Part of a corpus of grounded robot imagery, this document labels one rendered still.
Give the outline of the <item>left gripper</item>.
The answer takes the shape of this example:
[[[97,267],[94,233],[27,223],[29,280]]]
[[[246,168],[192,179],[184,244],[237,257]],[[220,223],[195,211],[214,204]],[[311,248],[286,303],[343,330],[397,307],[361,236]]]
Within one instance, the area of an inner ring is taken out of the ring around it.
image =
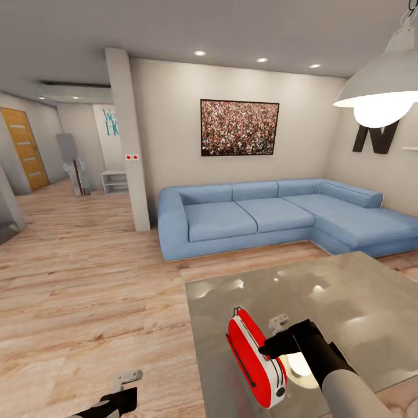
[[[109,398],[117,398],[121,403],[121,414],[129,413],[135,410],[137,407],[137,387],[133,387],[122,392],[104,395],[101,400],[109,399]]]

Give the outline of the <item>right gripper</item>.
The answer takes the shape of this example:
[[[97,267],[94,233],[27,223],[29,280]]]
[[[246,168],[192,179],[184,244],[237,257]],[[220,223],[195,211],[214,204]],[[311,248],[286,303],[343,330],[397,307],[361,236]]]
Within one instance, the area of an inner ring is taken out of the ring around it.
[[[287,329],[288,330],[288,329]],[[287,330],[283,330],[280,333],[276,333],[264,341],[264,346],[258,349],[260,354],[269,355],[271,359],[276,359],[281,355],[295,354],[287,346],[283,339],[283,335]]]

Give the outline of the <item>radio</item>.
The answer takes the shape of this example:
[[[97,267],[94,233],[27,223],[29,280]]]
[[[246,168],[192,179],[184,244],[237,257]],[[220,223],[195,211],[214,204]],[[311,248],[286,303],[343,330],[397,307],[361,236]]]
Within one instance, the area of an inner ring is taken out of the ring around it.
[[[244,309],[234,309],[226,337],[260,405],[270,409],[281,402],[287,384],[284,364],[279,357],[259,353],[266,338]]]

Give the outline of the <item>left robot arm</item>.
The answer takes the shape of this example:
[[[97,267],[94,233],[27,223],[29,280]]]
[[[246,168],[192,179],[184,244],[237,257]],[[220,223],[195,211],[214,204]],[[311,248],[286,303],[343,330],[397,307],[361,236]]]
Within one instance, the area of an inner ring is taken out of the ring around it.
[[[137,387],[124,390],[123,384],[136,382],[143,377],[143,371],[130,370],[117,374],[113,378],[111,394],[104,395],[100,402],[90,409],[71,415],[67,418],[120,418],[137,407]]]

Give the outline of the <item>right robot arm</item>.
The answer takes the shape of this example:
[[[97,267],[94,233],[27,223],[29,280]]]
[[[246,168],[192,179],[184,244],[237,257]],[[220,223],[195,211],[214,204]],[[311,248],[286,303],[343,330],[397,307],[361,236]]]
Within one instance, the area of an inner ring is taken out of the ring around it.
[[[328,344],[314,322],[304,319],[283,330],[289,317],[280,314],[269,321],[272,337],[258,349],[276,359],[300,352],[322,389],[333,418],[397,418],[356,375],[344,354]]]

